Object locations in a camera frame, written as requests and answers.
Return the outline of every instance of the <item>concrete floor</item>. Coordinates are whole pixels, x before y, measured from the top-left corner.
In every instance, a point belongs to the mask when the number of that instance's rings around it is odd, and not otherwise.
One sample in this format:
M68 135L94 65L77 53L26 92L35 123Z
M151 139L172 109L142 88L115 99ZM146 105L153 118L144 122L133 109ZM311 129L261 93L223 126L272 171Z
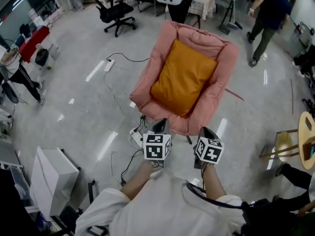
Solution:
M67 156L82 168L71 199L75 207L87 207L87 183L92 179L97 181L98 192L106 187L120 188L111 176L111 152L117 151L112 155L112 169L120 181L121 172L136 151L127 141L129 131L137 126L129 117L139 122L141 114L137 108L129 106L129 94L146 63L133 63L117 55L112 57L116 63L106 74L106 83L102 69L86 82L86 77L98 63L112 53L124 53L135 60L149 57L164 15L155 17L151 10L139 13L136 8L132 15L136 18L137 30L125 27L118 38L114 37L113 29L104 33L106 24L99 19L95 7L63 15L51 29L60 52L55 68L31 72L32 78L40 74L46 79L44 86L48 95L44 105L39 107L28 91L19 88L28 105L18 104L12 137L16 151L21 151L25 173L30 177L37 146L64 148ZM276 194L294 197L302 190L291 186L282 177L273 177L279 161L274 160L271 170L267 171L269 160L258 159L258 155L266 144L273 143L277 131L297 128L299 116L306 110L301 99L309 98L310 93L305 81L290 64L289 57L274 43L269 44L266 56L257 67L248 66L248 59L260 37L253 45L248 44L246 32L254 21L242 13L237 16L243 30L232 29L228 36L217 30L221 17L207 19L201 25L202 29L218 34L240 48L227 88L244 101L226 92L208 124L217 132L222 120L227 120L221 136L225 152L216 169L227 193L247 201L271 199ZM192 25L195 20L190 15L187 23ZM293 114L290 80L293 84ZM108 86L124 113L116 105ZM165 170L189 181L200 179L200 171L193 168L192 146L183 136L174 134L172 139L173 147L165 162ZM125 179L132 176L142 161L142 156L135 157ZM299 157L288 162L302 168Z

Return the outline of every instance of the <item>black bag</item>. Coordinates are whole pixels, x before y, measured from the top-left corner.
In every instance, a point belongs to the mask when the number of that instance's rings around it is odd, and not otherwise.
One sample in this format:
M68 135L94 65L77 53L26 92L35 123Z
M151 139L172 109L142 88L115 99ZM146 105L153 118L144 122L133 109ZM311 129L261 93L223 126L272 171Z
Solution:
M44 66L45 63L47 62L49 56L49 52L47 49L41 49L37 52L35 63Z

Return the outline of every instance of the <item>wooden stool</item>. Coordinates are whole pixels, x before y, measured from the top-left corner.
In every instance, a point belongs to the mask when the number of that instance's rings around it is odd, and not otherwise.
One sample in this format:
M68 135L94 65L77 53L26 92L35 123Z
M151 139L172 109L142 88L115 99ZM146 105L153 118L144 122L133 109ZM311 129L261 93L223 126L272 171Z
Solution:
M298 144L292 145L290 133L298 134ZM284 130L277 132L275 139L276 151L267 154L261 154L259 158L267 158L278 155L281 158L300 155L301 163L306 170L309 170L315 163L315 153L311 156L312 143L315 144L315 121L308 112L303 112L300 116L298 129ZM293 149L298 148L298 152L292 153Z

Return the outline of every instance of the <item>pink armchair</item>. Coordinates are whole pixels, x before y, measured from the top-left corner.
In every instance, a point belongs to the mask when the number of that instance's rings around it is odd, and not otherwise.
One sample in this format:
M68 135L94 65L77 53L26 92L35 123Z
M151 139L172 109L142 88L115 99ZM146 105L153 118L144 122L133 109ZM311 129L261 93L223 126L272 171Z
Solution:
M218 62L188 118L170 112L166 106L155 100L150 94L151 86L158 80L175 38ZM139 111L150 119L167 118L172 131L185 136L198 135L200 128L207 126L214 115L238 55L238 47L219 36L187 25L165 21L149 62L131 93L130 99L136 104Z

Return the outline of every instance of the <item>hand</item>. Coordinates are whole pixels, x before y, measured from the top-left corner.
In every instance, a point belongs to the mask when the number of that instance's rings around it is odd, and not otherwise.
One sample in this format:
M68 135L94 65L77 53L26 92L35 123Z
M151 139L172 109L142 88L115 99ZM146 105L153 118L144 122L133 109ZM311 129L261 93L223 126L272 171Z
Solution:
M299 210L297 217L298 218L303 218L306 214L307 210L305 209L305 207L303 207L302 209Z
M248 12L248 16L249 16L249 18L253 18L254 17L254 11L250 9Z

